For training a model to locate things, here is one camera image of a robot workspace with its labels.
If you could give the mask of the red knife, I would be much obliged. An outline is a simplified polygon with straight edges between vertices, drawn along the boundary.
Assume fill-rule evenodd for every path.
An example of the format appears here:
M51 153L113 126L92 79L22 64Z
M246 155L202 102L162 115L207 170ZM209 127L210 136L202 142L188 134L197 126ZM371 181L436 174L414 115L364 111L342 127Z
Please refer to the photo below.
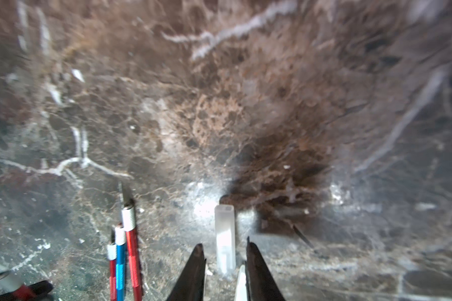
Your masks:
M138 234L136 229L136 213L134 201L130 198L124 184L118 185L120 192L120 204L123 227L126 234L126 243L128 247L128 262L131 275L131 284L135 301L143 299L143 288L141 282L141 265L139 259Z
M115 243L115 228L111 229L110 242L107 245L107 259L109 261L109 292L110 301L118 300L118 293L116 288L116 260L117 250Z

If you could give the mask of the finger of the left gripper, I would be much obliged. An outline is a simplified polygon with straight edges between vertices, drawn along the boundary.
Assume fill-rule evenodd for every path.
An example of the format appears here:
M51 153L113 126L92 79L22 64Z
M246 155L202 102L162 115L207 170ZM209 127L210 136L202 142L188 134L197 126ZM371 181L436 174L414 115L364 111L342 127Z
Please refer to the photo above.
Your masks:
M41 300L53 300L50 292L53 290L53 285L48 281L41 281L34 283L33 285L22 285L14 292L5 293L0 295L0 301L41 301Z

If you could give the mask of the blue knife bottom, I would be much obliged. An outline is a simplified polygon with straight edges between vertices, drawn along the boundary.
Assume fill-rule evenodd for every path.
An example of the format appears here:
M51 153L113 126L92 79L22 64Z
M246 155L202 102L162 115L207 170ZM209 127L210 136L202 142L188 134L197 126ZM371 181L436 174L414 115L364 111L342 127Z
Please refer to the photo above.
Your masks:
M117 301L124 301L126 281L126 232L122 223L115 227Z

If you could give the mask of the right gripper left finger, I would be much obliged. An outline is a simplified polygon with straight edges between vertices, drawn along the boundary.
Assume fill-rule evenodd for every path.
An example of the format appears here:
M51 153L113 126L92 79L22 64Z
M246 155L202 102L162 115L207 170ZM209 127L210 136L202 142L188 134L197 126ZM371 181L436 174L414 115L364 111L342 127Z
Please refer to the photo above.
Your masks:
M203 245L199 243L194 247L167 301L203 301L206 263Z

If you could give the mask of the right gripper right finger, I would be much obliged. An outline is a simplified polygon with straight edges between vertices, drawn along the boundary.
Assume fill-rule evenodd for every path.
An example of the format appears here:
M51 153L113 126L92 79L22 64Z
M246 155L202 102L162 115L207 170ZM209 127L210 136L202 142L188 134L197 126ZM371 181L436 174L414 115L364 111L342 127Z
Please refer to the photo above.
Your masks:
M258 246L247 239L246 247L247 299L252 301L285 301Z

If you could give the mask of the clear protective cap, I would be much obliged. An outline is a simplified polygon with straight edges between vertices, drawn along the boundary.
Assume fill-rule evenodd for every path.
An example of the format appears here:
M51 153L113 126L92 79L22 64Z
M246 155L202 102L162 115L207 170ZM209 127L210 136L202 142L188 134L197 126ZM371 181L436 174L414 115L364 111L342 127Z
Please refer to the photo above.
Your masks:
M241 265L237 276L236 292L234 301L248 301L246 267Z
M217 267L222 275L236 269L236 221L232 205L219 204L215 207L215 234Z

